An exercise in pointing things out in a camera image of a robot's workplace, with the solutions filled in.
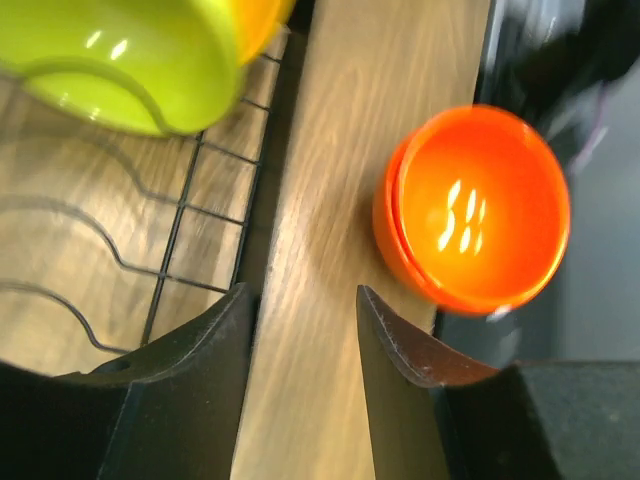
bowl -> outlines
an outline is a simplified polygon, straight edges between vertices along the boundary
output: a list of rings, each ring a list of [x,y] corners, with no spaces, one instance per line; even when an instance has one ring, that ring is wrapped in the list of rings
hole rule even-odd
[[[289,18],[294,0],[232,0],[240,29],[240,63],[259,55]]]
[[[393,214],[392,192],[396,184],[400,163],[411,136],[393,153],[373,198],[373,234],[385,264],[396,278],[414,292],[425,296],[426,285],[422,273],[412,264],[396,227]]]
[[[144,134],[189,134],[240,93],[228,0],[0,2],[0,66],[70,113]]]
[[[411,137],[392,211],[428,296],[469,314],[533,298],[569,237],[569,194],[553,152],[524,121],[489,106],[445,111]]]

wood grain surface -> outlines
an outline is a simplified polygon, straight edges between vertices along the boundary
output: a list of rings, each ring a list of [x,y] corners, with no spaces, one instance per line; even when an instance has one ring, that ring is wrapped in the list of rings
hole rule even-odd
[[[279,58],[285,43],[283,32],[268,53]],[[257,59],[247,71],[247,101],[205,131],[202,145],[195,135],[162,139],[101,128],[0,76],[0,360],[63,374],[117,356],[91,345],[73,313],[34,287],[75,306],[100,342],[140,345],[156,277],[136,269],[161,269],[194,155],[186,199],[193,208],[182,217],[168,272],[229,287],[240,227],[201,209],[243,220],[266,121],[254,104],[269,105],[277,73],[276,62]],[[151,339],[219,297],[167,280]]]
[[[424,329],[434,307],[381,263],[371,196],[405,135],[472,100],[488,5],[316,1],[234,480],[374,478],[356,286]]]

yellow bowl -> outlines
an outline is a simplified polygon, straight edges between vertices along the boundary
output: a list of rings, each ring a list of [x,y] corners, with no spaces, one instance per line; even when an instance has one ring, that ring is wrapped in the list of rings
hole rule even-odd
[[[259,55],[287,21],[295,0],[232,0],[240,28],[240,63]]]
[[[203,130],[242,80],[228,0],[0,1],[0,65],[71,113],[145,134]]]

wire dish rack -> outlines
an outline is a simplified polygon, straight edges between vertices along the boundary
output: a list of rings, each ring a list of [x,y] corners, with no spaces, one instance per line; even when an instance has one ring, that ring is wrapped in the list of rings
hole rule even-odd
[[[192,137],[110,131],[0,77],[0,360],[90,371],[261,289],[305,48],[283,29]]]

bowl rim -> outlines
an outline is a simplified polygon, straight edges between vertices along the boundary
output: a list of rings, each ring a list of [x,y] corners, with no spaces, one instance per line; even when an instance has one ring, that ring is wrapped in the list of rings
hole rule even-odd
[[[238,56],[238,33],[234,13],[227,0],[186,0],[183,8],[193,10],[193,18],[211,38],[208,53],[215,52],[219,61],[215,62],[217,76],[223,81],[215,96],[207,96],[208,107],[196,110],[187,108],[186,114],[177,115],[167,108],[171,102],[166,96],[156,95],[149,88],[149,82],[142,82],[132,75],[128,67],[122,68],[114,62],[105,60],[102,54],[78,54],[75,50],[68,56],[51,54],[47,48],[27,58],[11,56],[0,58],[0,69],[6,70],[12,79],[19,82],[26,91],[38,100],[67,114],[81,118],[88,123],[95,122],[106,128],[149,136],[188,135],[202,131],[221,120],[236,104],[242,94],[245,69],[241,67]],[[101,112],[92,116],[92,103],[75,94],[69,95],[61,103],[64,90],[52,84],[49,77],[67,76],[69,78],[86,77],[109,83],[135,101],[148,114],[148,119],[132,119],[130,110],[124,108],[119,113]],[[98,95],[96,104],[104,105],[109,96]],[[196,104],[195,95],[184,104]]]
[[[411,139],[411,135],[405,138],[394,150],[391,155],[391,160],[387,165],[387,169],[383,178],[383,205],[384,205],[384,216],[386,227],[390,229],[391,239],[393,240],[394,247],[396,253],[400,256],[400,260],[404,267],[406,268],[411,280],[414,282],[414,285],[423,293],[428,295],[428,292],[425,291],[424,284],[425,280],[422,277],[422,274],[418,269],[416,269],[415,265],[412,263],[411,259],[407,255],[407,251],[405,250],[402,239],[400,238],[400,234],[396,228],[397,223],[393,212],[393,201],[392,201],[392,192],[395,188],[398,169],[400,167],[400,163],[402,161],[402,157],[404,157],[404,152],[406,152],[407,147],[409,146],[409,141]]]
[[[533,141],[543,147],[544,161],[548,162],[550,166],[550,174],[552,176],[554,190],[556,192],[555,197],[558,200],[559,206],[559,218],[560,223],[565,227],[562,229],[561,234],[558,236],[555,245],[555,255],[553,256],[545,274],[538,278],[535,282],[521,292],[507,294],[507,295],[494,295],[477,296],[465,292],[459,292],[455,290],[447,289],[439,286],[437,279],[425,269],[418,259],[416,258],[411,243],[406,233],[404,224],[404,211],[403,202],[401,201],[402,192],[404,191],[404,185],[406,181],[407,172],[414,160],[416,153],[422,148],[424,143],[429,140],[435,133],[441,130],[443,126],[448,123],[457,121],[461,116],[468,115],[470,112],[474,113],[490,113],[492,115],[499,114],[503,118],[510,121],[517,121],[527,133],[531,135]],[[558,164],[555,154],[547,144],[547,142],[538,134],[538,132],[516,115],[507,112],[506,110],[494,107],[491,105],[464,105],[459,107],[450,108],[444,110],[437,115],[430,118],[421,128],[410,136],[407,149],[404,156],[400,161],[399,168],[397,170],[397,176],[395,178],[395,184],[392,192],[392,209],[393,215],[396,221],[397,233],[400,237],[400,242],[404,248],[405,254],[409,258],[409,261],[414,268],[420,273],[420,276],[424,279],[425,286],[428,288],[429,296],[433,300],[443,307],[451,308],[456,311],[462,311],[472,314],[490,314],[495,311],[503,311],[504,309],[511,310],[516,308],[535,297],[548,283],[551,277],[557,271],[564,253],[567,249],[569,232],[570,232],[570,202],[568,187],[562,173],[562,170]]]
[[[233,7],[236,9],[236,15],[241,15],[237,11],[238,7],[235,5],[238,0],[232,0]],[[250,35],[250,32],[243,31],[244,24],[241,21],[237,21],[237,28],[240,36],[238,58],[241,65],[248,65],[254,60],[260,53],[262,53],[269,43],[275,38],[280,26],[285,23],[293,11],[295,0],[272,0],[263,1],[263,8],[261,9],[261,17],[263,22],[261,28],[255,35]]]

